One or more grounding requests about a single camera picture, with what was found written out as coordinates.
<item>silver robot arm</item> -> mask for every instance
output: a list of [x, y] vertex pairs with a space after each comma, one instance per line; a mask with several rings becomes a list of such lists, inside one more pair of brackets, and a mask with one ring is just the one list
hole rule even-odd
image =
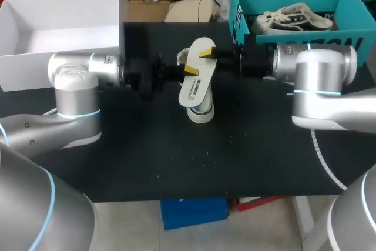
[[80, 66], [54, 77], [57, 114], [14, 115], [0, 119], [0, 142], [26, 157], [80, 146], [100, 138], [98, 79]]
[[274, 53], [274, 77], [294, 82], [293, 122], [308, 129], [376, 133], [376, 88], [341, 95], [355, 77], [354, 48], [307, 47], [280, 45]]

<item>black mat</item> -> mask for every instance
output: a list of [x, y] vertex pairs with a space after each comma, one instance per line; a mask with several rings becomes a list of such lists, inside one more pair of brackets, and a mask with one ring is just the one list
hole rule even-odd
[[[128, 54], [160, 52], [166, 62], [201, 36], [231, 47], [227, 23], [126, 24]], [[345, 92], [373, 86], [367, 68]], [[340, 193], [318, 160], [310, 131], [291, 121], [292, 87], [274, 81], [213, 79], [214, 119], [191, 122], [170, 83], [151, 102], [136, 92], [101, 93], [102, 137], [33, 160], [94, 202], [211, 196], [325, 195]], [[0, 95], [0, 116], [44, 113], [53, 89]], [[317, 132], [321, 151], [349, 185], [376, 163], [376, 136]]]

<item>white box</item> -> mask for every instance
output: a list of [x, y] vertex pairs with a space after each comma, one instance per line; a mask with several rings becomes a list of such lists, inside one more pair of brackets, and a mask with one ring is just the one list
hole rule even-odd
[[56, 52], [124, 54], [119, 0], [4, 0], [0, 7], [3, 91], [49, 88]]

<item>floor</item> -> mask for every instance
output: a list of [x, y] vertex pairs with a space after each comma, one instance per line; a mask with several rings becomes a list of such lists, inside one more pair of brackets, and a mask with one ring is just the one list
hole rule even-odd
[[[314, 219], [335, 196], [310, 196]], [[227, 220], [165, 231], [159, 201], [97, 203], [102, 246], [106, 251], [300, 251], [301, 237], [290, 198]], [[331, 250], [324, 246], [322, 251]]]

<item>white sneaker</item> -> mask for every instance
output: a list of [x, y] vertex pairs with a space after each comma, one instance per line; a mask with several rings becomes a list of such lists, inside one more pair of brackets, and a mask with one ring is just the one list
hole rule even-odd
[[258, 16], [251, 30], [257, 35], [270, 35], [329, 31], [332, 27], [331, 20], [315, 14], [305, 3], [296, 3]]

